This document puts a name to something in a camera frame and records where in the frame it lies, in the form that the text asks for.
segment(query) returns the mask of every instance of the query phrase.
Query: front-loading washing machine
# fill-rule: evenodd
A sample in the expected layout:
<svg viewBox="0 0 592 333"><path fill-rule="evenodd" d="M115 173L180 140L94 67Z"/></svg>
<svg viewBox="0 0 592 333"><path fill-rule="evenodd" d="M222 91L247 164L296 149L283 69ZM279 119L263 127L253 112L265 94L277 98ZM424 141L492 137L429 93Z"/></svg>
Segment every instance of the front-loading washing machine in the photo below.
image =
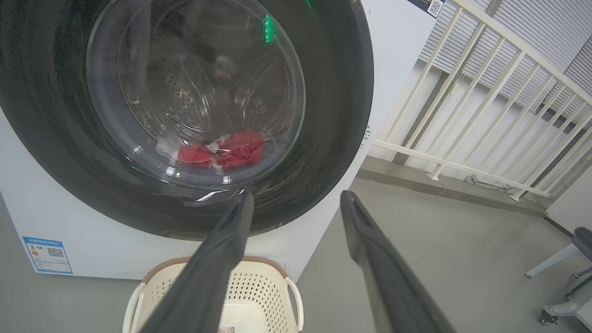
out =
<svg viewBox="0 0 592 333"><path fill-rule="evenodd" d="M297 279L436 21L406 0L0 15L0 190L33 268L129 279L191 255L246 191L246 254Z"/></svg>

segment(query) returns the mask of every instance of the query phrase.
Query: metal railing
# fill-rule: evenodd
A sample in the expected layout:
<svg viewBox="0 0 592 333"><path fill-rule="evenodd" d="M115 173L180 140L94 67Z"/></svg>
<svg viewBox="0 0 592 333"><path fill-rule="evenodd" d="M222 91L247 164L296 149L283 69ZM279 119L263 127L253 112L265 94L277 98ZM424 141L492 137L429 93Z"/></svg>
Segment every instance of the metal railing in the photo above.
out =
<svg viewBox="0 0 592 333"><path fill-rule="evenodd" d="M592 140L588 140L592 130L585 131L583 136L577 135L582 131L582 129L584 129L584 126L590 120L592 120L592 108L589 108L592 105L592 97L571 79L557 70L557 68L550 64L544 56L540 55L524 40L522 40L512 31L505 28L493 17L475 7L475 5L473 5L470 0L454 0L454 3L457 5L456 12L452 16L450 23L443 32L440 42L435 47L432 56L427 61L426 66L423 68L419 78L405 100L405 103L396 116L394 122L390 125L385 141L377 140L374 142L374 145L388 149L390 151L436 163L436 167L429 173L429 177L434 180L438 180L438 176L442 173L444 168L450 167L470 174L485 177L493 181L502 182L511 187L517 188L518 191L510 196L512 199L517 201L525 192L531 192L544 197L552 197L550 190L568 172L568 170L573 167L573 165L592 148ZM426 77L428 76L429 71L432 69L434 62L439 56L439 52L446 44L447 38L454 31L455 24L457 24L457 21L461 17L462 13L465 13L465 15L469 14L479 23L479 25L474 31L466 48L460 55L458 63L452 69L443 85L439 88L435 98L431 100L431 104L427 108L427 111L421 115L422 118L417 123L417 126L414 127L414 129L412 128L413 133L411 134L409 140L401 145L387 142L393 131L395 131L395 128L397 128L397 126L399 126L403 121L403 115L406 112L410 112L409 106L412 105L413 101L418 98L418 92L421 90L422 85L426 84ZM468 87L464 91L460 100L454 106L452 112L448 115L448 118L438 129L436 136L428 144L427 149L416 149L414 143L417 144L417 141L421 136L421 132L422 130L425 130L426 124L429 122L430 117L433 117L433 113L437 112L439 105L442 105L443 98L446 98L446 92L449 92L452 85L456 83L455 77L457 78L457 74L462 73L464 63L471 55L473 46L483 36L483 32L485 30L497 34L499 36L497 42L491 49L491 52L489 52L489 55L485 59L480 69L477 70L477 74L468 84ZM471 110L472 116L466 125L464 125L464 127L459 132L451 134L455 135L456 138L450 147L448 147L443 154L436 153L435 145L444 138L444 133L450 132L451 125L455 124L455 119L461 110L462 112L467 112L466 105L469 96L479 83L482 76L485 74L488 66L491 64L492 60L504 43L510 43L515 49L517 49L517 51L507 66L504 68L502 73L499 75L493 86L489 89L487 95L483 98L480 105L474 111ZM475 130L475 126L483 117L485 111L490 107L494 99L498 96L506 82L518 67L519 63L525 57L528 57L531 61L533 61L534 66L532 66L530 71L523 78L522 82L518 85L513 95L509 96L508 101L501 109L497 117L495 117L487 129L482 132L480 139L475 142L474 146L470 149L470 152L460 160L457 158L457 160L453 161L453 158L457 154L461 145L465 143L469 134ZM534 94L529 98L528 102L525 105L521 105L522 109L516 115L512 124L503 130L503 134L499 135L497 138L494 137L492 135L494 129L500 125L502 118L509 112L510 107L515 105L517 98L523 92L525 87L529 85L529 83L533 84L531 81L535 76L535 73L537 73L539 70L546 71L548 76L543 80L542 84L538 86ZM527 112L531 107L533 107L535 102L539 100L539 97L541 97L543 94L545 87L547 87L547 85L552 80L553 82L556 82L556 86L552 91L551 96L547 96L544 105L536 113L536 115L532 117L530 123L525 128L519 129L517 125L521 121L525 120L524 117ZM569 92L568 98L563 101L563 103L559 104L560 106L557 108L557 110L553 110L555 113L551 113L551 119L542 119L543 115L548 113L547 111L549 111L551 105L554 103L559 103L559 100L561 99L558 99L558 97L561 94L565 94L566 92ZM558 126L559 128L555 131L555 134L552 132L548 134L552 137L551 143L555 143L553 145L549 144L549 146L544 147L541 152L538 152L538 155L534 160L532 158L528 158L527 156L529 156L530 152L529 149L537 144L537 141L542 135L547 134L549 129L554 125L559 117L563 115L566 108L568 108L568 106L574 101L579 101L579 103L575 106L575 111L564 115L564 118L562 119L563 123ZM584 115L574 126L574 117L583 110L585 111ZM571 130L567 129L567 126L570 123L573 126ZM520 133L517 135L517 138L509 146L509 148L507 145L502 145L505 140L509 140L509 138L512 137L512 135L516 135L517 132ZM495 144L489 148L485 148L484 142L488 139L495 140ZM475 161L475 153L480 151L482 154L484 150L487 151L484 155L485 157L479 163L477 163ZM504 153L504 157L498 158L497 161L491 160L492 156L495 156L496 154L499 155L500 153ZM509 160L509 156L513 155L516 155L517 157L514 160ZM507 167L504 171L502 171L500 168L503 164L509 164L509 167ZM486 165L489 167L493 165L493 168L490 168L489 171L485 171L484 167Z"/></svg>

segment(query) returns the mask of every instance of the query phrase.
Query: laundry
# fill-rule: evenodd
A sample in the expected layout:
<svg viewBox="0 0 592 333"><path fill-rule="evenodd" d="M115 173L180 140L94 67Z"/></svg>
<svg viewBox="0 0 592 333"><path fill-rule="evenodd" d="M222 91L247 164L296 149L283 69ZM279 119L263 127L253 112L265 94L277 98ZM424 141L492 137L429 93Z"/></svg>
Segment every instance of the laundry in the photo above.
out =
<svg viewBox="0 0 592 333"><path fill-rule="evenodd" d="M236 132L209 145L183 145L177 159L198 168L231 170L241 165L253 165L263 155L263 138L254 131Z"/></svg>

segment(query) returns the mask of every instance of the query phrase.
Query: beige plastic basket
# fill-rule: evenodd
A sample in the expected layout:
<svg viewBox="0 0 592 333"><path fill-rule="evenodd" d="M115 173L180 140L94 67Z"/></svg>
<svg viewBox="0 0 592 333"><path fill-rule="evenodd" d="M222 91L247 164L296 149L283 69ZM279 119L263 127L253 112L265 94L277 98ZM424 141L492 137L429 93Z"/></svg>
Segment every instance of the beige plastic basket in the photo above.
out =
<svg viewBox="0 0 592 333"><path fill-rule="evenodd" d="M148 272L127 304L123 333L139 332L188 260L165 261ZM288 286L295 297L298 321ZM244 257L230 273L220 333L297 333L303 326L302 298L284 269L269 259Z"/></svg>

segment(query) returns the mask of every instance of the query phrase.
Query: caster wheel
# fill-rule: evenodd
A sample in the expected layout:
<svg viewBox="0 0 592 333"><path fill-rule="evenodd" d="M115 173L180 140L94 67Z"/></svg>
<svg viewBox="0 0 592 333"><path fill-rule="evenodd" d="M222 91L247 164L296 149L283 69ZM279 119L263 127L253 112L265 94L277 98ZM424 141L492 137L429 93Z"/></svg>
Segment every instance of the caster wheel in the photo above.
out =
<svg viewBox="0 0 592 333"><path fill-rule="evenodd" d="M540 312L539 322L543 325L555 323L557 325L557 317L548 314L545 310Z"/></svg>

